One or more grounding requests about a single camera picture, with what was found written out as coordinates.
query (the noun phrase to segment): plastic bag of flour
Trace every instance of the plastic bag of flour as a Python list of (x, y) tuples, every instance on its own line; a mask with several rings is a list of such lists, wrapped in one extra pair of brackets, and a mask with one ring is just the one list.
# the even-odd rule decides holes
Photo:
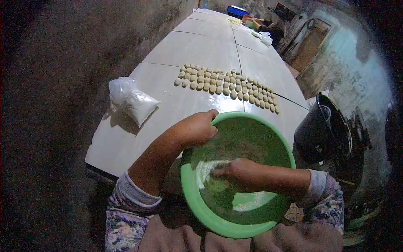
[(140, 127), (159, 101), (139, 90), (136, 80), (119, 77), (109, 82), (109, 99), (113, 111), (123, 110)]

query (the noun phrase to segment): white table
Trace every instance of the white table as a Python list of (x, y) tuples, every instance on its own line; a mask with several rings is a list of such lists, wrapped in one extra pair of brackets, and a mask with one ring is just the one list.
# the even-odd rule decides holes
[[(130, 77), (138, 81), (142, 91), (161, 101), (158, 109), (141, 129), (128, 116), (107, 111), (95, 131), (86, 163), (119, 177), (170, 126), (212, 108), (220, 113), (257, 114), (273, 124), (293, 147), (295, 129), (308, 113), (296, 104), (305, 101), (297, 83), (273, 47), (268, 48), (245, 27), (229, 23), (226, 17), (219, 12), (198, 9), (147, 55)], [(179, 69), (187, 62), (224, 71), (240, 70), (242, 75), (267, 83), (289, 100), (277, 98), (280, 108), (277, 115), (223, 94), (210, 95), (189, 87), (175, 87), (173, 82)]]

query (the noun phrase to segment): green plastic bowl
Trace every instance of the green plastic bowl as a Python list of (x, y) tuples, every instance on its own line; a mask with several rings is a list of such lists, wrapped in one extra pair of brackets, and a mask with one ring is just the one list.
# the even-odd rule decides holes
[(219, 114), (211, 125), (218, 128), (217, 136), (182, 155), (181, 183), (189, 208), (207, 228), (221, 236), (249, 238), (270, 230), (287, 212), (291, 204), (288, 198), (257, 192), (223, 195), (224, 202), (214, 201), (206, 189), (199, 189), (196, 167), (199, 161), (248, 158), (264, 165), (295, 169), (287, 142), (273, 125), (245, 112)]

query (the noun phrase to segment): small dough piece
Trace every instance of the small dough piece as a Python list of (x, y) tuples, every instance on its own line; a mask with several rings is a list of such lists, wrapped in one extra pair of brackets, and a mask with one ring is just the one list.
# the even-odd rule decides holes
[(216, 88), (216, 94), (221, 94), (222, 92), (222, 87), (217, 87)]
[(184, 79), (182, 81), (182, 87), (187, 87), (187, 85), (189, 85), (189, 84), (190, 84), (190, 81), (188, 79)]
[(174, 82), (174, 86), (177, 87), (177, 86), (179, 86), (181, 83), (182, 83), (182, 79), (177, 78), (177, 79), (175, 80), (175, 82)]
[(237, 98), (237, 93), (234, 90), (232, 90), (229, 96), (231, 97), (231, 99), (235, 100)]
[(209, 93), (210, 94), (215, 94), (217, 90), (216, 85), (210, 85)]
[(191, 90), (195, 90), (196, 87), (197, 87), (197, 82), (193, 81), (193, 82), (190, 83), (190, 89)]
[(203, 88), (204, 88), (204, 83), (203, 83), (203, 82), (200, 82), (200, 83), (197, 85), (196, 90), (197, 90), (197, 91), (200, 91), (200, 90), (202, 90)]
[(243, 100), (243, 93), (241, 93), (241, 92), (238, 93), (238, 100), (240, 100), (240, 101)]
[(197, 81), (197, 76), (196, 75), (191, 75), (189, 80), (190, 80), (190, 82)]
[(229, 91), (228, 88), (225, 87), (225, 88), (222, 89), (222, 93), (223, 93), (225, 96), (228, 96), (229, 93), (230, 93), (230, 91)]
[(204, 83), (204, 87), (203, 87), (203, 90), (204, 91), (208, 91), (208, 90), (210, 90), (210, 83)]
[(197, 78), (197, 83), (203, 83), (203, 82), (204, 82), (204, 77), (199, 76), (199, 78)]

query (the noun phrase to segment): floral patterned shirt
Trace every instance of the floral patterned shirt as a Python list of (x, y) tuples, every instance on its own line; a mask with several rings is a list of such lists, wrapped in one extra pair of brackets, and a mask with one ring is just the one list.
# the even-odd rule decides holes
[[(308, 192), (296, 202), (297, 206), (308, 210), (309, 223), (329, 223), (343, 234), (344, 200), (340, 185), (326, 172), (309, 171), (311, 182)], [(106, 251), (128, 251), (138, 246), (160, 202), (161, 197), (151, 196), (138, 188), (126, 171), (108, 200)]]

